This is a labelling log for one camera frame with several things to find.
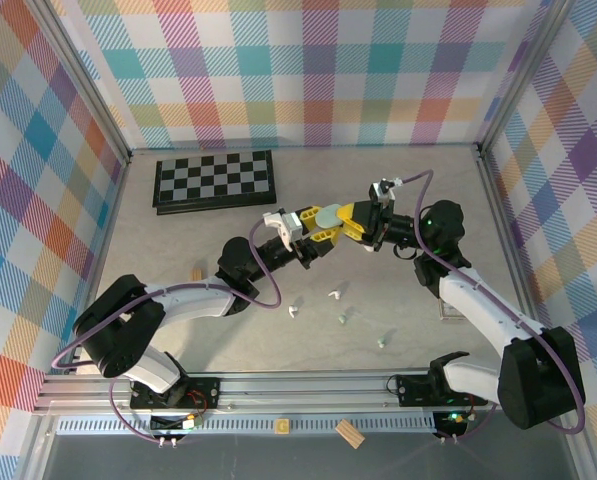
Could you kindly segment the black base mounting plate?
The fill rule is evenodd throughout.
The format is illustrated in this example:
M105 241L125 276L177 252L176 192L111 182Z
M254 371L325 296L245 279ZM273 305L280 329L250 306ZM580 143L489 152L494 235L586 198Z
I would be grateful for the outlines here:
M430 375L396 375L394 393L400 407L471 407L488 401L467 393L450 390Z
M147 385L133 382L131 385L132 409L215 409L220 395L218 377L188 377L179 379L164 393L157 393Z

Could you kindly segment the small black connector board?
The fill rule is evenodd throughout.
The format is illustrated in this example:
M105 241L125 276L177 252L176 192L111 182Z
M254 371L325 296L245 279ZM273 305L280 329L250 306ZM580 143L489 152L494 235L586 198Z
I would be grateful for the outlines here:
M433 413L436 434L440 437L462 436L468 427L467 413L463 411L440 411Z
M193 430L201 426L204 417L201 414L188 414L180 417L151 416L149 429L151 431Z

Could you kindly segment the aluminium side rail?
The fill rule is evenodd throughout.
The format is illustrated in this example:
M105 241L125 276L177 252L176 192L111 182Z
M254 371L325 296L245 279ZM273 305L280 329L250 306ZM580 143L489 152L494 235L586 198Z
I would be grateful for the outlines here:
M522 268L519 250L506 217L502 197L497 189L493 171L487 154L479 143L472 145L474 161L483 184L489 208L492 212L497 235L502 246L503 255L514 286L515 295L519 302L520 310L527 316L538 319L537 310L525 272Z
M78 313L83 313L97 298L132 161L133 157L129 156L129 159L122 164L118 183L112 190L113 195L111 197L110 206L108 208L108 213L103 225L102 237L97 243L97 251L92 263L91 275L87 281L86 289L83 292L82 301L78 305Z

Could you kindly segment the long wooden block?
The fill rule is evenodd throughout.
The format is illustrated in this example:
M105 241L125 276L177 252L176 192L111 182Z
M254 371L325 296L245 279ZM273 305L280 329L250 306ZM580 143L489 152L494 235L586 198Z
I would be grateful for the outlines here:
M335 431L354 449L358 449L365 441L365 436L347 419L342 419Z

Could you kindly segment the aluminium frame post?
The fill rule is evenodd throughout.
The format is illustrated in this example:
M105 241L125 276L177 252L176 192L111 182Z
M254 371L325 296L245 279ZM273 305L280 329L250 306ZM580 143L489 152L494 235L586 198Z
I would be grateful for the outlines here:
M575 1L540 0L539 8L514 52L503 82L485 115L475 142L481 156L492 149L502 134Z
M131 162L129 145L95 86L67 30L55 12L51 0L24 0L24 2L56 52L77 91L83 97L92 116L99 123L100 129L112 149L125 165L129 164Z

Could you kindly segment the mint green earbud charging case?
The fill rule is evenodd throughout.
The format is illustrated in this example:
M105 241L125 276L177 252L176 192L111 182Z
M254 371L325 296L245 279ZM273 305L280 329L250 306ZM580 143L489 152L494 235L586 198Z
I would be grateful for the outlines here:
M316 225L323 230L339 227L343 221L338 217L339 204L331 204L322 207L315 216Z

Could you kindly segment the black and white chessboard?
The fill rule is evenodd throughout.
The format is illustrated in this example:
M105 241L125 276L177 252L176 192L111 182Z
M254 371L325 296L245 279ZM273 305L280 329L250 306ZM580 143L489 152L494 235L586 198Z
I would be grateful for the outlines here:
M161 160L152 207L159 215L277 202L269 150Z

